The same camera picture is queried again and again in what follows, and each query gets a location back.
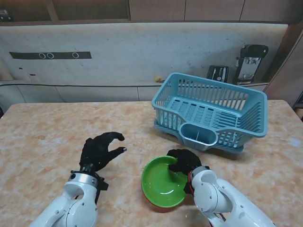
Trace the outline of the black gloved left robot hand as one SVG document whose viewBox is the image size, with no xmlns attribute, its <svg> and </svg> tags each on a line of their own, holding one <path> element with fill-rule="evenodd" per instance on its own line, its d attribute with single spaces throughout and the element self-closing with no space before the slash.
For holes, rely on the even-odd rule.
<svg viewBox="0 0 303 227">
<path fill-rule="evenodd" d="M 127 151 L 125 147 L 108 150 L 113 140 L 124 141 L 124 136 L 119 132 L 105 132 L 95 138 L 88 138 L 82 149 L 80 157 L 80 170 L 83 172 L 97 172 L 103 169 L 110 161 Z"/>
</svg>

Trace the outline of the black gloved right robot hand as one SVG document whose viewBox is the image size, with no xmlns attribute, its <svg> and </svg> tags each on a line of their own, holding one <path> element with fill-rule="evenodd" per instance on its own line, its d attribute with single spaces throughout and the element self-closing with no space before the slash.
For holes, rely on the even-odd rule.
<svg viewBox="0 0 303 227">
<path fill-rule="evenodd" d="M 202 165 L 199 157 L 187 149 L 169 150 L 167 156 L 177 159 L 175 164 L 169 165 L 169 170 L 174 173 L 181 172 L 184 175 L 188 175 L 191 171 Z"/>
</svg>

